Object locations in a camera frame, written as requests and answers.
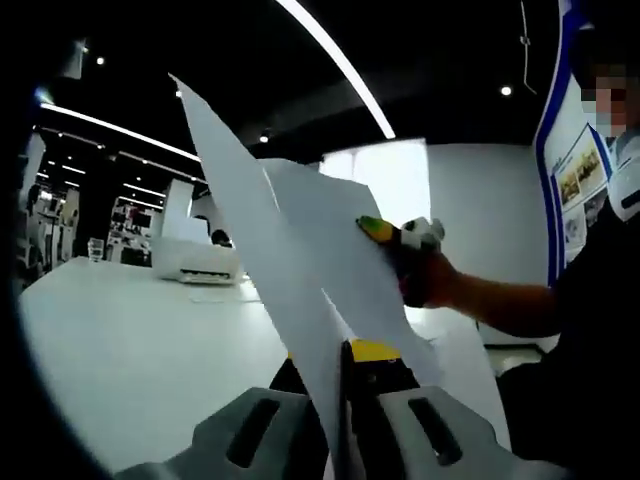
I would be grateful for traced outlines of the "person's right hand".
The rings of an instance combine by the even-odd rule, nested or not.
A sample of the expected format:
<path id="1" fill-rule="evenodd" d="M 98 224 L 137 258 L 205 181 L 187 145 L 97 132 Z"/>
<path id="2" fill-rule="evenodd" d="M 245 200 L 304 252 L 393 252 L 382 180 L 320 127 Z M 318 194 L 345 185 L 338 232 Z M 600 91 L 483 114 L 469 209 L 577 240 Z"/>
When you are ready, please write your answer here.
<path id="1" fill-rule="evenodd" d="M 441 308 L 452 304 L 460 273 L 438 250 L 407 250 L 397 261 L 397 277 L 406 306 Z"/>

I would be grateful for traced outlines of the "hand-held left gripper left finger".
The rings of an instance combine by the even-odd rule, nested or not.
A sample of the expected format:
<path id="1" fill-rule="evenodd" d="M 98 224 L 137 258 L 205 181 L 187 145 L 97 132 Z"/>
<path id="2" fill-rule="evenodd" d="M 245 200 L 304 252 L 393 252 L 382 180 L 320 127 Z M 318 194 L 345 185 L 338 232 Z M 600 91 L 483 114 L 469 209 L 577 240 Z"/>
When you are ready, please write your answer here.
<path id="1" fill-rule="evenodd" d="M 252 387 L 199 423 L 191 445 L 116 479 L 322 479 L 329 449 L 292 360 L 267 388 Z"/>

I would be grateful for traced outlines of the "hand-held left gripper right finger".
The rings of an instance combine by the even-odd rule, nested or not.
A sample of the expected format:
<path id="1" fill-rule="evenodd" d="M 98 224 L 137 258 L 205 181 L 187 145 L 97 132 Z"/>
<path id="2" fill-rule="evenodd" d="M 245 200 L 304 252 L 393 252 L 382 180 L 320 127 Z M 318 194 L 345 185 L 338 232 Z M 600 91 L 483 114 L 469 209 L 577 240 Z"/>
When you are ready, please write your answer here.
<path id="1" fill-rule="evenodd" d="M 436 386 L 373 395 L 341 346 L 343 474 L 361 461 L 367 479 L 568 479 L 570 472 L 525 460 L 498 443 L 491 423 Z"/>

